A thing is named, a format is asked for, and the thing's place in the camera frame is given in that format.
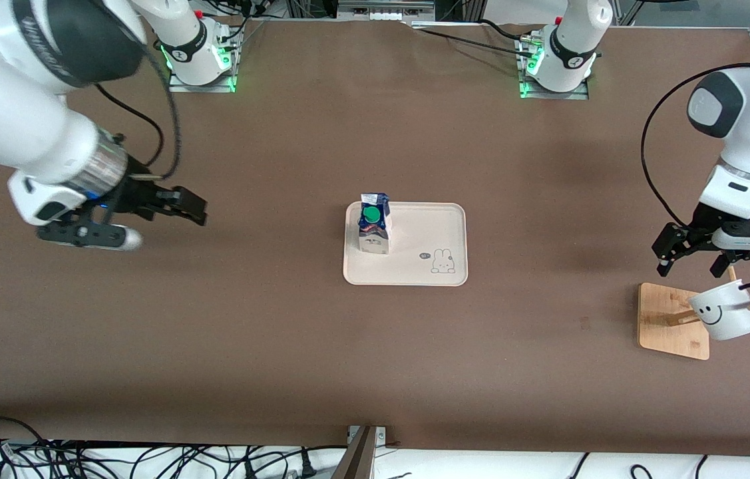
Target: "green cap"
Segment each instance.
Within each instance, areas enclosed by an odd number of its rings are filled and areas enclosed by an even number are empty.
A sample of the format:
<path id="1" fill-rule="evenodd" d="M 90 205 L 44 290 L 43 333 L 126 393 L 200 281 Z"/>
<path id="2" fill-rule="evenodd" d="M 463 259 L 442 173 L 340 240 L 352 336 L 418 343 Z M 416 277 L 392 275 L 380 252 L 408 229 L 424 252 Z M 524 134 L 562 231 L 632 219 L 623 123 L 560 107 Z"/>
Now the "green cap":
<path id="1" fill-rule="evenodd" d="M 378 222 L 381 219 L 381 210 L 377 206 L 366 206 L 363 208 L 363 217 L 367 222 Z"/>

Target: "smiley face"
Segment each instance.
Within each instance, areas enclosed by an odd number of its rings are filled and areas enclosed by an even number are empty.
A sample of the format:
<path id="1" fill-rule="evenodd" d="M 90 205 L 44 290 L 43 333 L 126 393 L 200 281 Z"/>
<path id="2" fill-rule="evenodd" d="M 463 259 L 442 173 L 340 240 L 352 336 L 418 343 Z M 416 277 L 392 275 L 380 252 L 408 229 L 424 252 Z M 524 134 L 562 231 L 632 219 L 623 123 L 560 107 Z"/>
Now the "smiley face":
<path id="1" fill-rule="evenodd" d="M 721 306 L 718 306 L 717 309 L 712 306 L 704 306 L 700 307 L 697 312 L 699 313 L 700 321 L 703 321 L 708 325 L 718 324 L 718 321 L 720 321 L 721 318 L 724 317 L 724 308 Z M 715 312 L 718 312 L 717 319 L 715 319 Z"/>

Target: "white mug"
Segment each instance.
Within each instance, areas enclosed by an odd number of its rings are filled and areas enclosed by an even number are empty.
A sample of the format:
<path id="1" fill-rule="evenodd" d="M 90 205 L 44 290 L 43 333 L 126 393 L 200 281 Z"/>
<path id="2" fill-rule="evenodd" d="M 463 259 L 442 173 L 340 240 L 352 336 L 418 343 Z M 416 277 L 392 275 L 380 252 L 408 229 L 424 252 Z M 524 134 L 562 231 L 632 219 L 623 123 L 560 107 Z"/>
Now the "white mug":
<path id="1" fill-rule="evenodd" d="M 723 341 L 750 333 L 750 283 L 736 279 L 688 299 L 709 337 Z"/>

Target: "wooden base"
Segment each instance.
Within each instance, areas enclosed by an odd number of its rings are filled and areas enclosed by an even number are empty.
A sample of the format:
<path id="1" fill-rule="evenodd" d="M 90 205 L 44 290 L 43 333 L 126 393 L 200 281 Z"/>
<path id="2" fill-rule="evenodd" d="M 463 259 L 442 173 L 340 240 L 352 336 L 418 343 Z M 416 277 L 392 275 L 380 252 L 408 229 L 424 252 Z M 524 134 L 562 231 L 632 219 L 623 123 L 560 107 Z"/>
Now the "wooden base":
<path id="1" fill-rule="evenodd" d="M 638 288 L 638 343 L 642 348 L 707 360 L 709 333 L 700 321 L 670 327 L 661 316 L 690 309 L 688 298 L 697 292 L 652 283 Z"/>

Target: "brown table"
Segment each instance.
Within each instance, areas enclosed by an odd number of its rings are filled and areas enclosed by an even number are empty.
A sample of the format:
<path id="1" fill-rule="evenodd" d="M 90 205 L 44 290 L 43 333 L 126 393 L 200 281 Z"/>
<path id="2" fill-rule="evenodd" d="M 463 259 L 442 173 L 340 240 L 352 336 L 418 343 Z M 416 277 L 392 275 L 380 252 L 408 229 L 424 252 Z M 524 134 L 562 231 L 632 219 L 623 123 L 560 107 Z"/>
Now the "brown table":
<path id="1" fill-rule="evenodd" d="M 750 454 L 750 335 L 706 362 L 634 337 L 640 282 L 720 282 L 710 253 L 654 271 L 667 216 L 643 121 L 679 80 L 750 61 L 748 36 L 612 29 L 601 49 L 590 101 L 521 100 L 509 55 L 392 22 L 269 23 L 237 94 L 177 95 L 173 183 L 208 200 L 208 226 L 124 219 L 135 253 L 40 242 L 0 167 L 0 413 L 65 438 L 314 444 L 374 422 L 409 448 Z M 111 90 L 167 118 L 148 71 Z M 686 100 L 648 151 L 683 218 L 721 151 Z M 152 152 L 95 91 L 71 106 Z M 373 190 L 463 206 L 465 285 L 345 282 L 343 212 Z"/>

